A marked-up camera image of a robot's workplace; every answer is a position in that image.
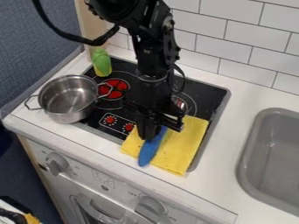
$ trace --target play kitchen stove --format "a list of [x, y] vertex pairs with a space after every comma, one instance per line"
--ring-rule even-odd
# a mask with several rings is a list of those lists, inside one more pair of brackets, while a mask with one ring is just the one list
[[[136, 124], [135, 114], [123, 107], [122, 98], [127, 91], [130, 95], [138, 97], [133, 74], [136, 64], [124, 60], [111, 58], [113, 72], [108, 77], [99, 77], [91, 67], [84, 75], [91, 77], [98, 84], [108, 83], [113, 91], [107, 97], [101, 98], [93, 114], [81, 123], [94, 129], [103, 131], [113, 137], [125, 140]], [[174, 84], [181, 86], [183, 78], [175, 77]], [[99, 94], [105, 95], [109, 88], [105, 85], [99, 86]], [[184, 92], [173, 95], [177, 104], [184, 103], [187, 115], [196, 116], [211, 122], [219, 106], [224, 101], [227, 91], [222, 88], [213, 87], [186, 78]]]

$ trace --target yellow object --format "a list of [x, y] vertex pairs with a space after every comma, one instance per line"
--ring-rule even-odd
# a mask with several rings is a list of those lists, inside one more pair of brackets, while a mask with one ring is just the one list
[[[183, 176], [192, 162], [205, 135], [209, 122], [192, 116], [184, 118], [184, 130], [168, 129], [151, 164]], [[135, 127], [122, 144], [122, 153], [138, 158], [144, 141]]]
[[104, 49], [95, 49], [92, 60], [97, 76], [107, 77], [112, 73], [111, 59]]
[[40, 224], [39, 220], [32, 216], [30, 213], [24, 214], [28, 224]]

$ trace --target blue spatula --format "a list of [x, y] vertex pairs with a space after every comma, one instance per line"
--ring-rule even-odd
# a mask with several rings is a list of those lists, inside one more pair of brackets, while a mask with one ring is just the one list
[[150, 141], [145, 141], [140, 150], [138, 164], [141, 167], [148, 165], [159, 149], [160, 143], [166, 134], [167, 127], [162, 126], [160, 132]]

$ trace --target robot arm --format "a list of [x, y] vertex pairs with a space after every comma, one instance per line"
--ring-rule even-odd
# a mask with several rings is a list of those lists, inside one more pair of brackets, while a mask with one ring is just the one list
[[174, 38], [173, 16], [163, 0], [85, 0], [94, 15], [115, 24], [95, 40], [60, 31], [47, 18], [39, 0], [32, 1], [43, 20], [61, 37], [72, 41], [101, 46], [118, 32], [119, 26], [127, 28], [138, 60], [135, 77], [140, 96], [136, 99], [128, 93], [125, 105], [136, 113], [140, 138], [152, 139], [161, 125], [176, 131], [183, 128], [184, 105], [176, 105], [171, 97], [184, 88], [173, 89], [174, 70], [184, 73], [175, 65], [180, 48]]

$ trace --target gray sink basin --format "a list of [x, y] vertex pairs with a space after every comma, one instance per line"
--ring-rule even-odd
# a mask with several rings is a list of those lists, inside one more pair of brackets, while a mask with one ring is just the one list
[[242, 188], [255, 199], [299, 216], [299, 114], [261, 111], [237, 168]]

